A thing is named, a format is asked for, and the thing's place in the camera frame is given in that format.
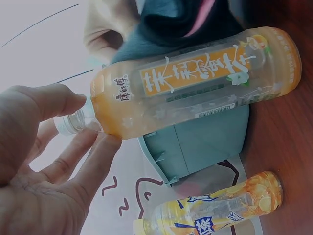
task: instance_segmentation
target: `pink fabric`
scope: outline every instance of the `pink fabric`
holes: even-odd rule
[[[199,8],[199,12],[195,21],[194,26],[190,30],[189,33],[187,33],[184,37],[188,37],[192,34],[194,34],[204,23],[205,19],[209,15],[212,6],[214,4],[215,0],[202,0],[202,4]]]

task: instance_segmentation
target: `orange label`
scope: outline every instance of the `orange label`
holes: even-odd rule
[[[144,90],[147,96],[173,92],[204,81],[225,77],[238,72],[249,72],[250,59],[242,46],[204,53],[195,57],[170,62],[140,70]]]

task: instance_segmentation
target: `jasmine flower illustration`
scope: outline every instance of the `jasmine flower illustration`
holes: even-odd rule
[[[123,118],[123,126],[126,127],[127,129],[131,128],[133,126],[132,118],[131,117]]]
[[[153,117],[155,117],[158,120],[165,118],[165,110],[164,109],[156,110],[156,114]]]
[[[283,86],[283,83],[282,82],[279,82],[279,83],[274,83],[273,85],[273,91],[278,91],[282,88]]]
[[[246,72],[238,72],[231,74],[227,77],[227,80],[231,82],[233,86],[239,86],[241,84],[249,85],[249,74]]]
[[[237,97],[234,95],[234,94],[232,94],[229,98],[228,98],[228,101],[229,102],[234,102],[234,101],[236,101],[237,100]]]
[[[193,113],[200,113],[202,112],[202,104],[197,104],[191,107]]]

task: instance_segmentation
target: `yellow bottle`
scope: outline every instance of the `yellow bottle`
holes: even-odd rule
[[[86,105],[55,122],[63,134],[93,122],[126,140],[285,95],[300,78],[299,53],[287,33],[248,29],[169,55],[108,66],[92,81]]]
[[[135,235],[209,235],[277,209],[283,200],[279,180],[262,172],[247,181],[200,197],[164,203],[134,222]]]

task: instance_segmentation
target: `bottle cap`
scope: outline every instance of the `bottle cap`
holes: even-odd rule
[[[55,117],[54,119],[55,127],[57,128],[58,132],[64,136],[71,136],[77,134],[77,130],[73,127],[69,120],[69,116],[63,117]]]
[[[135,233],[135,235],[146,235],[143,226],[143,219],[137,219],[134,221],[133,232]]]

